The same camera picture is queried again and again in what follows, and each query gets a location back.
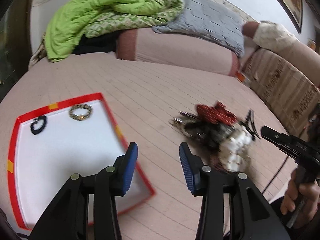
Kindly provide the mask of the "grey patterned scrunchie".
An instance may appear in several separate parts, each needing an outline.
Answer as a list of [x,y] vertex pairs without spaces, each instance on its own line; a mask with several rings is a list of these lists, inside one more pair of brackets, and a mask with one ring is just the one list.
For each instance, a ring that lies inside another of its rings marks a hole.
[[202,147],[212,153],[217,153],[220,144],[234,132],[234,127],[222,123],[197,121],[185,124],[182,131],[185,136],[198,142]]

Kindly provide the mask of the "white floral scrunchie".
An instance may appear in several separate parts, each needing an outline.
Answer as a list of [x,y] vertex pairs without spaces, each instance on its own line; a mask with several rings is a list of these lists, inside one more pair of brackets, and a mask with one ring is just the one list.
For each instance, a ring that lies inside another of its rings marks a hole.
[[244,172],[251,163],[248,155],[252,144],[249,131],[240,125],[219,146],[218,158],[223,168],[229,172]]

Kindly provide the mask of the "red polka dot scrunchie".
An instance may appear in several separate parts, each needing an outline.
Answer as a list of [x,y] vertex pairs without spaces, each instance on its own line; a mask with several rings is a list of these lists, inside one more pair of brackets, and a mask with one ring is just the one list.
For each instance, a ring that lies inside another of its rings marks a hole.
[[214,106],[196,105],[196,111],[200,119],[211,124],[232,126],[238,121],[237,116],[228,111],[225,105],[219,101]]

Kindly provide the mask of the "leopard print scrunchie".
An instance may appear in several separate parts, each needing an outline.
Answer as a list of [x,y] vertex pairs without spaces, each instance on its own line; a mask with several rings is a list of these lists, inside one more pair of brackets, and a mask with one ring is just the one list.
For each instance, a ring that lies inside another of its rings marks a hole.
[[77,104],[70,108],[69,117],[76,121],[84,121],[91,117],[93,107],[88,104]]

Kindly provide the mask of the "black beaded scrunchie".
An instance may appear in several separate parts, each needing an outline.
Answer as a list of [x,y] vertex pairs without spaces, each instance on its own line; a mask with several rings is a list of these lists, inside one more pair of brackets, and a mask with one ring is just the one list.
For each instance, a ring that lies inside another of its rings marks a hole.
[[30,124],[30,131],[33,135],[38,135],[47,126],[47,117],[45,115],[38,116],[33,122]]

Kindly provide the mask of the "red shallow tray box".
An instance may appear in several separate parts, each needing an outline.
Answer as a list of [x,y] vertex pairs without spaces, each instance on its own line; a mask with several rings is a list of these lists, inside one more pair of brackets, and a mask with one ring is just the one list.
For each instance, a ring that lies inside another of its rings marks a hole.
[[[76,121],[69,110],[77,104],[93,107],[90,118]],[[47,117],[38,135],[30,124]],[[101,93],[60,101],[16,119],[7,161],[8,189],[17,225],[31,230],[40,216],[74,173],[90,176],[125,154],[128,143]]]

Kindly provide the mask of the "striped floral headboard cushion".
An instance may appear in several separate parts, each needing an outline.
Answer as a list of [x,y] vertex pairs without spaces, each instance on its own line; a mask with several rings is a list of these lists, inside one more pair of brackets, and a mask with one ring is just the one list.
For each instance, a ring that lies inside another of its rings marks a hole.
[[299,136],[319,103],[319,89],[289,61],[266,49],[256,50],[242,72],[287,132]]

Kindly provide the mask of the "beige cloth on headboard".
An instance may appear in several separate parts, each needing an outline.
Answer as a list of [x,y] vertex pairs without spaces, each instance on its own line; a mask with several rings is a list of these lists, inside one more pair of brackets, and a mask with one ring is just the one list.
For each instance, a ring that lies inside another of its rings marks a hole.
[[253,42],[275,53],[292,46],[297,41],[298,38],[282,24],[270,21],[261,22],[253,35]]

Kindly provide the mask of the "pink bolster pillow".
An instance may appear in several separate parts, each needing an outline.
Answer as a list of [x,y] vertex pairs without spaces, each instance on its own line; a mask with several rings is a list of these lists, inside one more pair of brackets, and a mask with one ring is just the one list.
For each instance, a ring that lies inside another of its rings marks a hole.
[[124,31],[117,40],[116,56],[127,61],[167,64],[234,76],[239,58],[231,50],[201,38],[158,34],[151,28]]

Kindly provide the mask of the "grey quilted pillow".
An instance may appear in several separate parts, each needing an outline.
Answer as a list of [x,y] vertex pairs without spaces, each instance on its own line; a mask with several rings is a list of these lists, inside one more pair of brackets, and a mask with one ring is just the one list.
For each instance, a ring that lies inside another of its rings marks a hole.
[[159,34],[183,34],[225,47],[243,57],[242,19],[235,12],[211,0],[184,0],[185,9],[173,21],[152,27]]

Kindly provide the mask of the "green quilted comforter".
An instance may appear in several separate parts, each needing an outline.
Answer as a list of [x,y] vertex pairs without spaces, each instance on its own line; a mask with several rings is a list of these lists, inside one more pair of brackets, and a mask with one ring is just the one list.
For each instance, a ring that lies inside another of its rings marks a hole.
[[50,62],[67,58],[83,36],[164,25],[184,10],[184,0],[70,0],[47,25],[44,46]]

